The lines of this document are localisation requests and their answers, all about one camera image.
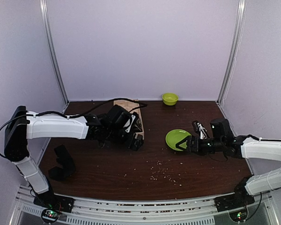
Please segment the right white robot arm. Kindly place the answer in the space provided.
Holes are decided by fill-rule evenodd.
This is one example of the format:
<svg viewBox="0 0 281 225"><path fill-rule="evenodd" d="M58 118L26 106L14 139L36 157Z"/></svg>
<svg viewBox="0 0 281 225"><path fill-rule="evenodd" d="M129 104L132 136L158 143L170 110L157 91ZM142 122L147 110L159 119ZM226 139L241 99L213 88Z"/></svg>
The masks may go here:
<svg viewBox="0 0 281 225"><path fill-rule="evenodd" d="M222 152L223 155L238 159L259 158L281 162L281 139L263 139L253 135L235 136L229 121L217 118L210 121L212 137L201 123L194 120L192 126L196 135L187 135L174 142L181 151L197 155ZM260 175L243 178L228 198L218 198L218 206L242 207L254 201L256 194L281 188L281 168Z"/></svg>

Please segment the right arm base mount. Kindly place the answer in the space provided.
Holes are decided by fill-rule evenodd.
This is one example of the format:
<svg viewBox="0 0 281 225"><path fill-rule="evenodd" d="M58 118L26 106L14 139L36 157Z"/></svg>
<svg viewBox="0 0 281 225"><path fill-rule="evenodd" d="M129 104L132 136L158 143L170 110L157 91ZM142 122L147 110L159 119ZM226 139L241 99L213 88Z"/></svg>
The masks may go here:
<svg viewBox="0 0 281 225"><path fill-rule="evenodd" d="M233 222L244 222L249 215L248 205L255 203L254 197L245 197L245 199L236 198L235 194L217 197L214 199L218 212L227 211Z"/></svg>

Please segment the black necktie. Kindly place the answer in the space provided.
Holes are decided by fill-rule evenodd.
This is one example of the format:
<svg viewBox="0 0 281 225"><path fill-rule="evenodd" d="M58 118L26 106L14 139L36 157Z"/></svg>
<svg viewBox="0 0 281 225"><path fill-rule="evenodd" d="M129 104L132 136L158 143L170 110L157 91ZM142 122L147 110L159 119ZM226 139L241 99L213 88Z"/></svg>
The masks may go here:
<svg viewBox="0 0 281 225"><path fill-rule="evenodd" d="M55 181L64 181L76 171L73 158L69 154L65 145L60 145L54 149L57 156L56 162L60 167L55 166L48 171L49 178Z"/></svg>

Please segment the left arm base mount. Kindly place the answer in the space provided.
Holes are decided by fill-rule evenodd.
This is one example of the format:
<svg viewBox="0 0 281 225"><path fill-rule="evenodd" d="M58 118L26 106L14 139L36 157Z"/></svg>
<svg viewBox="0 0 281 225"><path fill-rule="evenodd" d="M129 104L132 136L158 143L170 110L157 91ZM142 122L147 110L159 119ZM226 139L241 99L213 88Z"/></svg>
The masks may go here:
<svg viewBox="0 0 281 225"><path fill-rule="evenodd" d="M33 201L35 205L44 207L40 217L47 224L57 222L63 213L71 213L74 206L74 199L71 197L56 195L55 199L55 204L44 204L37 197Z"/></svg>

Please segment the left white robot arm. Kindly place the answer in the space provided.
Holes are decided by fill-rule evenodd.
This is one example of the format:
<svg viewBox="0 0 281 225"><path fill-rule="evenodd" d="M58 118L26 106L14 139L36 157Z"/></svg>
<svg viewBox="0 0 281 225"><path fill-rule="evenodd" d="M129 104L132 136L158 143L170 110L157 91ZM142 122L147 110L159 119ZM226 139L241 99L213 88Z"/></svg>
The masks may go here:
<svg viewBox="0 0 281 225"><path fill-rule="evenodd" d="M40 171L28 150L28 140L37 138L74 138L125 144L137 151L144 143L143 136L134 131L139 116L119 105L100 115L63 115L49 111L29 112L19 106L5 127L4 157L16 165L32 186L36 198L47 208L54 208L58 198L49 180Z"/></svg>

